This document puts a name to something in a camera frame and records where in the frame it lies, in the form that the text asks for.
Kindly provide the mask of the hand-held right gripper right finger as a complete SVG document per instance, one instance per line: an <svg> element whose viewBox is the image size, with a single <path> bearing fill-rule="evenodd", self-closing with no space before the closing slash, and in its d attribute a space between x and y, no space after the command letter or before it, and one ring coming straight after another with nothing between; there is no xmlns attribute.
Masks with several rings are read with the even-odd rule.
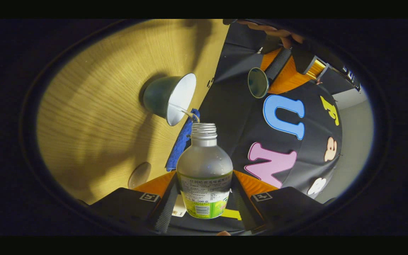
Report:
<svg viewBox="0 0 408 255"><path fill-rule="evenodd" d="M232 192L244 228L253 234L291 232L328 206L293 187L278 189L240 171L233 171Z"/></svg>

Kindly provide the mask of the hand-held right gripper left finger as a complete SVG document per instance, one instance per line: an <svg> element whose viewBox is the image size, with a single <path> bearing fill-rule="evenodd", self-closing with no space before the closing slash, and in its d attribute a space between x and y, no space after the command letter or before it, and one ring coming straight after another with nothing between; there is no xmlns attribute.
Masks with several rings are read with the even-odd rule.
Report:
<svg viewBox="0 0 408 255"><path fill-rule="evenodd" d="M177 172L171 171L134 189L118 188L97 202L78 202L118 235L164 235L178 190Z"/></svg>

